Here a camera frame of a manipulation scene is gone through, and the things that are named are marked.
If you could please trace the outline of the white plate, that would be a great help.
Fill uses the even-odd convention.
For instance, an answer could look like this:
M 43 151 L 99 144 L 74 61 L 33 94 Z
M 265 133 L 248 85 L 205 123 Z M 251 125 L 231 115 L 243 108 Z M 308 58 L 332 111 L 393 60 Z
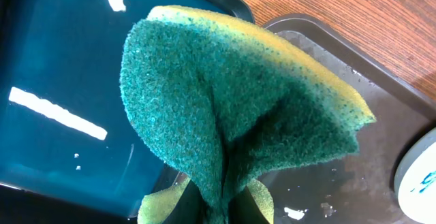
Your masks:
M 435 223 L 435 130 L 422 136 L 401 159 L 394 175 L 399 207 L 410 219 Z

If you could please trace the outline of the brown serving tray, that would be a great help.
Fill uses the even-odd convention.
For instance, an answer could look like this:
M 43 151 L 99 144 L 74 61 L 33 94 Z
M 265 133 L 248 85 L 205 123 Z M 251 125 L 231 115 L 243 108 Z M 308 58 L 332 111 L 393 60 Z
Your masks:
M 407 151 L 435 127 L 435 102 L 312 16 L 288 14 L 264 26 L 353 86 L 377 119 L 358 132 L 356 155 L 261 176 L 274 221 L 409 223 L 394 175 Z

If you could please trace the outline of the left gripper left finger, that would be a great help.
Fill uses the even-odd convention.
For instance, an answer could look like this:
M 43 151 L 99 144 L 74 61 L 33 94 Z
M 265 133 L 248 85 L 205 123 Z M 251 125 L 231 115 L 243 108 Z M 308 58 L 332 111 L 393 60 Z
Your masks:
M 206 208 L 199 188 L 189 182 L 169 216 L 169 224 L 203 224 Z

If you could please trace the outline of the green yellow sponge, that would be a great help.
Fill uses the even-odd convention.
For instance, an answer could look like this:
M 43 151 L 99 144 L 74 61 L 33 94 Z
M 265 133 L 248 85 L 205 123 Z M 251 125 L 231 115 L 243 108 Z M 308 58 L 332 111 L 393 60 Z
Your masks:
M 258 177 L 339 159 L 376 118 L 352 86 L 287 40 L 250 22 L 156 6 L 127 35 L 121 98 L 132 127 L 199 189 L 207 223 L 227 223 Z

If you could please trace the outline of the black water-filled tray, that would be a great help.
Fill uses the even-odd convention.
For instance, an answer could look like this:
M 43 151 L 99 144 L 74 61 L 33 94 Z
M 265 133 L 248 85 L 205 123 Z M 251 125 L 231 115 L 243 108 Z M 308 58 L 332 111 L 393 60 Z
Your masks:
M 2 223 L 134 223 L 175 181 L 119 88 L 125 38 L 156 5 L 253 21 L 243 0 L 1 0 Z

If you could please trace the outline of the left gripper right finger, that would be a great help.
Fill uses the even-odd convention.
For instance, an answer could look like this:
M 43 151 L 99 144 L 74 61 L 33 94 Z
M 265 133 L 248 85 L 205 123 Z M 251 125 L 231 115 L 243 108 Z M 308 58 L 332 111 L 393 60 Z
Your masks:
M 248 187 L 232 198 L 228 214 L 229 224 L 264 224 L 264 216 Z

